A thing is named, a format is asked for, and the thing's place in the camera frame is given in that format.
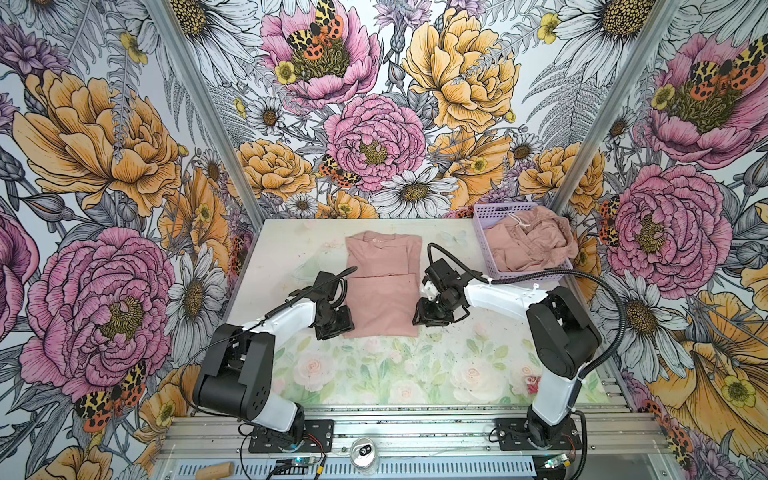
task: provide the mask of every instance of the table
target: table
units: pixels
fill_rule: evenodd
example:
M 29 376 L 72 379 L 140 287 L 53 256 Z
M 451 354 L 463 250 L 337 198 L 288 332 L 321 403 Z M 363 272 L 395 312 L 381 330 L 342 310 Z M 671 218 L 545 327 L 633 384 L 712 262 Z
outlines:
M 343 270 L 344 237 L 364 230 L 421 236 L 422 270 L 429 264 L 426 245 L 435 242 L 487 273 L 471 220 L 267 220 L 227 322 L 253 321 L 288 293 L 311 285 L 318 271 Z M 272 390 L 305 406 L 530 404 L 541 365 L 527 324 L 471 311 L 445 328 L 420 326 L 416 338 L 339 336 L 320 342 L 307 329 L 275 352 Z M 595 372 L 578 403 L 608 403 Z

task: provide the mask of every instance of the purple plastic basket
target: purple plastic basket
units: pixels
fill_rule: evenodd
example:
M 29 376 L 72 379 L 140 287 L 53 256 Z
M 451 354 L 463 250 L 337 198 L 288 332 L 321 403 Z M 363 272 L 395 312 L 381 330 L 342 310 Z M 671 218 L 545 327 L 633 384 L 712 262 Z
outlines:
M 526 270 L 523 272 L 499 272 L 496 267 L 496 262 L 493 260 L 491 254 L 491 247 L 488 246 L 488 240 L 485 238 L 485 229 L 491 228 L 501 221 L 509 213 L 522 212 L 530 210 L 533 207 L 538 206 L 535 202 L 509 202 L 506 204 L 475 204 L 475 217 L 472 219 L 472 224 L 475 226 L 475 234 L 478 236 L 478 242 L 480 242 L 480 248 L 482 248 L 482 256 L 485 258 L 485 266 L 488 267 L 488 275 L 494 280 L 501 280 L 504 278 L 515 278 L 516 276 L 528 275 L 540 270 Z M 562 268 L 571 269 L 570 260 L 565 259 L 560 264 Z M 554 280 L 559 281 L 562 275 L 546 275 L 542 280 Z

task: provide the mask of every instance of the crumpled pink garment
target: crumpled pink garment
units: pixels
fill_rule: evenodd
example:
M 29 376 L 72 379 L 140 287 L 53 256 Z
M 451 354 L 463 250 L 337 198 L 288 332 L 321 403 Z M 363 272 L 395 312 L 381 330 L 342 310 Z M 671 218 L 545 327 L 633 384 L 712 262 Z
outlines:
M 504 217 L 485 230 L 499 272 L 554 268 L 578 255 L 567 218 L 558 217 L 547 207 L 533 207 L 514 215 L 517 218 Z
M 347 237 L 346 249 L 346 265 L 357 271 L 347 277 L 346 294 L 355 329 L 344 336 L 417 336 L 422 238 L 367 231 Z

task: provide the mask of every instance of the floral table mat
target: floral table mat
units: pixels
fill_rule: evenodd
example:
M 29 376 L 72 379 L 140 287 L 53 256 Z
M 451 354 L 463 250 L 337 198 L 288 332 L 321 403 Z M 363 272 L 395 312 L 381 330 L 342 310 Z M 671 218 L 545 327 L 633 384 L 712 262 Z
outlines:
M 272 389 L 303 405 L 528 405 L 539 375 L 527 325 L 470 317 L 418 337 L 319 341 L 304 330 L 275 352 Z M 595 372 L 578 402 L 608 402 Z

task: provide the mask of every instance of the wooden cork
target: wooden cork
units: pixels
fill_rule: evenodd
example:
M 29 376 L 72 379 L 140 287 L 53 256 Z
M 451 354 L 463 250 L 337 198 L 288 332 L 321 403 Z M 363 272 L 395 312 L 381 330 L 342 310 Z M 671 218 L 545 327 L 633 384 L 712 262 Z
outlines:
M 219 480 L 219 478 L 226 478 L 234 472 L 234 463 L 220 463 L 219 465 L 211 465 L 210 467 L 201 468 L 194 474 L 194 480 Z

